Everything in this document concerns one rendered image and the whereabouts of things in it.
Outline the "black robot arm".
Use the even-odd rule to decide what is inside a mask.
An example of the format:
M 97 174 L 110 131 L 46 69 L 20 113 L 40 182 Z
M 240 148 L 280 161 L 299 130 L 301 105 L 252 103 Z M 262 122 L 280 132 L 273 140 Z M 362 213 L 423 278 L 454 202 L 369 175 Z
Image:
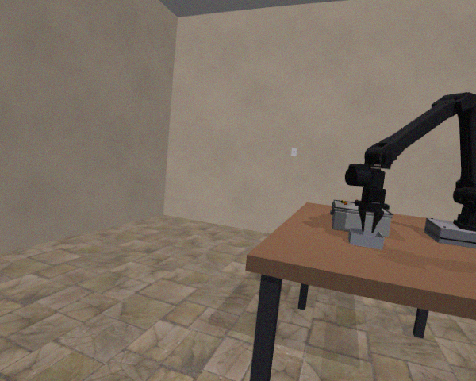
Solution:
M 371 209 L 381 209 L 386 189 L 376 189 L 384 185 L 385 172 L 380 172 L 379 168 L 390 169 L 397 156 L 408 146 L 456 114 L 459 118 L 461 177 L 455 182 L 453 199 L 464 207 L 453 224 L 476 232 L 476 94 L 444 95 L 432 103 L 430 110 L 395 134 L 370 146 L 365 151 L 365 164 L 350 164 L 345 173 L 346 184 L 363 187 L 361 202 L 368 203 Z

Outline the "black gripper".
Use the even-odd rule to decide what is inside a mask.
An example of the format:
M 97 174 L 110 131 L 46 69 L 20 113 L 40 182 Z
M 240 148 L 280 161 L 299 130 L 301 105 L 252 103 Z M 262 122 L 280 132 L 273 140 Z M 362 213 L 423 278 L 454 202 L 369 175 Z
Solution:
M 377 212 L 377 213 L 374 213 L 374 220 L 373 220 L 374 226 L 372 225 L 372 233 L 374 232 L 376 225 L 379 223 L 382 216 L 384 215 L 384 211 L 382 209 L 387 209 L 387 210 L 390 209 L 390 206 L 384 203 L 384 206 L 382 205 L 381 209 L 372 210 L 371 208 L 368 208 L 368 203 L 362 203 L 359 200 L 355 200 L 355 205 L 359 206 L 358 210 L 359 210 L 359 214 L 360 214 L 361 222 L 362 222 L 362 231 L 364 230 L 366 211 Z

